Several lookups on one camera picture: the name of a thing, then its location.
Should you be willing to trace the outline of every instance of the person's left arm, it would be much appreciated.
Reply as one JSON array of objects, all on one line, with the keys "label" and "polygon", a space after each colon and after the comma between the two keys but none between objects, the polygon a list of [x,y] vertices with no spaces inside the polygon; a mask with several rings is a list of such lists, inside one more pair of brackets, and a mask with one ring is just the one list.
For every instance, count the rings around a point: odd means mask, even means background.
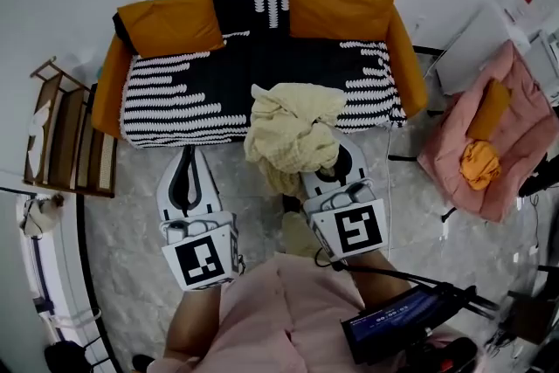
[{"label": "person's left arm", "polygon": [[167,333],[163,357],[204,357],[219,329],[221,287],[184,293]]}]

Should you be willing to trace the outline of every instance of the person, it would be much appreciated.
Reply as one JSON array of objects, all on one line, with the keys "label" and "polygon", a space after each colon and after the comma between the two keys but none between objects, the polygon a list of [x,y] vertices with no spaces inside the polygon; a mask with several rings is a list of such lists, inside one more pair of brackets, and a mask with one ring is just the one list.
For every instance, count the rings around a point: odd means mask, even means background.
[{"label": "person", "polygon": [[[404,365],[403,354],[355,365],[340,322],[407,291],[408,282],[318,267],[320,243],[296,210],[284,215],[282,230],[286,253],[229,285],[184,294],[163,358],[148,373],[391,372]],[[379,251],[348,262],[394,269]],[[458,337],[447,328],[431,338],[444,343]]]}]

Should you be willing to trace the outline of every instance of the pink shirt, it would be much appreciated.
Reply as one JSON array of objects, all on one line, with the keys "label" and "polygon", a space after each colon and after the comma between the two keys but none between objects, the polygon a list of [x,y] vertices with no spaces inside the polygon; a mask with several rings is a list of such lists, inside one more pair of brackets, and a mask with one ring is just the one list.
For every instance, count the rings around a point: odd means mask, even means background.
[{"label": "pink shirt", "polygon": [[[355,365],[340,322],[362,310],[348,273],[277,254],[224,288],[220,328],[202,361],[160,359],[148,373],[397,371],[402,356]],[[436,335],[439,342],[457,337],[453,332]]]}]

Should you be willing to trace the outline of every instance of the blue screen display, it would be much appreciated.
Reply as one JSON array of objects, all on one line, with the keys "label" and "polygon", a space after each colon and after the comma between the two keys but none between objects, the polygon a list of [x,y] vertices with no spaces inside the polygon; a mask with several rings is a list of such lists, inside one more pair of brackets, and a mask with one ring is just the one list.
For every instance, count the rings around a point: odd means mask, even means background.
[{"label": "blue screen display", "polygon": [[413,294],[392,303],[385,309],[352,321],[349,326],[357,342],[402,328],[416,320],[422,313],[432,307],[438,307],[439,297],[416,290]]}]

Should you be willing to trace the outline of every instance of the beige pants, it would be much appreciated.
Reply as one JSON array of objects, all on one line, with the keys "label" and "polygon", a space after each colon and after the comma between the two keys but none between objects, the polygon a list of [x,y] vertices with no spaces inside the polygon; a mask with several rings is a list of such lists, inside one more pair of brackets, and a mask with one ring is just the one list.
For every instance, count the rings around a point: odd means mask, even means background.
[{"label": "beige pants", "polygon": [[[307,221],[300,213],[289,211],[281,220],[283,243],[286,253],[300,257],[314,258],[322,247],[313,231],[308,227]],[[321,251],[319,260],[329,262],[328,256]]]}]

